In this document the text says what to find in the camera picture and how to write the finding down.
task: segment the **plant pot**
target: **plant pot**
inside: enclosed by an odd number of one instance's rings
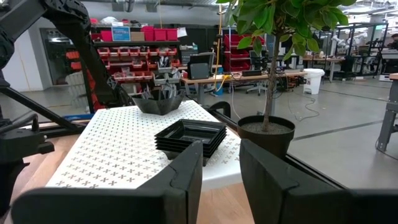
[[[291,131],[282,134],[267,134],[267,133],[254,133],[242,128],[242,125],[249,123],[262,122],[264,117],[260,116],[248,116],[238,121],[238,135],[242,139],[248,139],[263,149],[271,152],[273,155],[280,159],[284,159],[289,148],[289,144],[294,137],[295,125],[294,123],[284,118],[278,118],[275,116],[269,116],[270,123],[276,123]]]
[[[153,90],[132,96],[132,100],[143,113],[165,115],[178,109],[185,91]]]

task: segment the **person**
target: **person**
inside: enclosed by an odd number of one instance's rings
[[[387,47],[390,49],[397,49],[398,50],[398,34],[393,34],[391,38],[394,40],[393,43],[387,44]]]

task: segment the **gray floor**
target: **gray floor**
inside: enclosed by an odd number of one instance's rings
[[[22,94],[61,116],[85,114],[85,108],[74,108],[71,105],[72,97],[68,93],[67,86],[56,86],[45,91],[23,92]],[[0,105],[5,118],[16,119],[26,113],[32,113],[26,106],[5,95],[0,95]],[[39,115],[39,121],[49,120]]]
[[[303,94],[302,87],[280,96],[276,93],[276,97],[279,96],[276,115],[296,124],[295,139],[289,154],[347,187],[398,188],[398,161],[374,148],[390,85],[376,79],[362,82],[326,81],[318,95]],[[205,102],[211,105],[227,101],[232,105],[234,99],[236,114],[233,112],[232,119],[235,121],[239,119],[238,115],[245,117],[263,111],[264,94],[245,94],[246,88],[237,88],[233,98],[228,92],[219,97],[206,95]],[[24,94],[60,115],[84,113],[83,108],[70,105],[71,98],[65,87]],[[0,104],[6,118],[16,118],[28,111],[2,95]],[[305,105],[319,112],[319,115],[306,109]],[[398,136],[392,136],[387,153],[398,158]]]

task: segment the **white bin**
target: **white bin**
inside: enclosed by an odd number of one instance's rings
[[[304,75],[305,84],[303,88],[304,93],[311,93],[316,95],[319,93],[319,86],[321,85],[321,77],[325,74],[325,71],[317,68],[304,69],[307,74]]]

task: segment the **blue sign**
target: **blue sign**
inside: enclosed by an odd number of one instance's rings
[[[113,41],[130,41],[130,27],[112,27]]]

